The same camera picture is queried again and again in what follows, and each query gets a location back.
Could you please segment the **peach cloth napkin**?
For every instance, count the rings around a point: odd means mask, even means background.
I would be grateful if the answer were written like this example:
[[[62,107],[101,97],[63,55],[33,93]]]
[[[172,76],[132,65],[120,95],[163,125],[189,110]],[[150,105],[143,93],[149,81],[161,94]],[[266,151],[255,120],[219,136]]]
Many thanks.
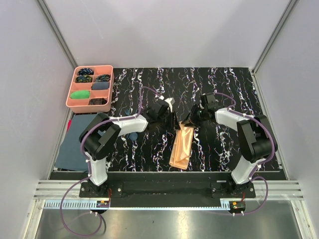
[[[179,123],[180,130],[176,132],[169,164],[172,167],[186,170],[191,156],[191,146],[194,128]]]

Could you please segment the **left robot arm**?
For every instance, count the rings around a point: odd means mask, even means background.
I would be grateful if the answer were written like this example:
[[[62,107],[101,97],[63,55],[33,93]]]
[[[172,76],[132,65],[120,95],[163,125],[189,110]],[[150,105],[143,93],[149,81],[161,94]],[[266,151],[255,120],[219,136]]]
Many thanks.
[[[173,104],[173,98],[160,99],[154,106],[126,117],[109,117],[99,113],[84,129],[79,136],[80,150],[87,157],[88,178],[92,182],[90,191],[96,197],[107,193],[106,158],[117,138],[161,126],[167,130],[179,130]]]

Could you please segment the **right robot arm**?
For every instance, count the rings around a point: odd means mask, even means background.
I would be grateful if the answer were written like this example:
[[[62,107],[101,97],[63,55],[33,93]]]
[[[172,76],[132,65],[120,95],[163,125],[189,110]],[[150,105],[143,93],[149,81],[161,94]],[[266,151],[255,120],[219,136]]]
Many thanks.
[[[224,106],[215,98],[215,93],[200,96],[200,103],[194,105],[182,121],[182,124],[198,128],[203,121],[212,121],[229,127],[237,132],[241,158],[231,172],[231,182],[226,191],[231,197],[238,197],[244,192],[244,185],[260,166],[275,156],[278,144],[270,122],[265,115],[251,116],[233,110],[235,100],[223,93],[233,104]]]

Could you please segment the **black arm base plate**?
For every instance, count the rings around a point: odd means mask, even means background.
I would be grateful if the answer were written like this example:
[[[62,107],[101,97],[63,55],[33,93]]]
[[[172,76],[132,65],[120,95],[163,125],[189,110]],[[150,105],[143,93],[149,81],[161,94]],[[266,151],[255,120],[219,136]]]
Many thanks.
[[[256,197],[253,183],[243,186],[231,183],[230,173],[225,172],[111,172],[101,186],[83,182],[81,198],[123,198],[130,195],[193,194],[208,198]]]

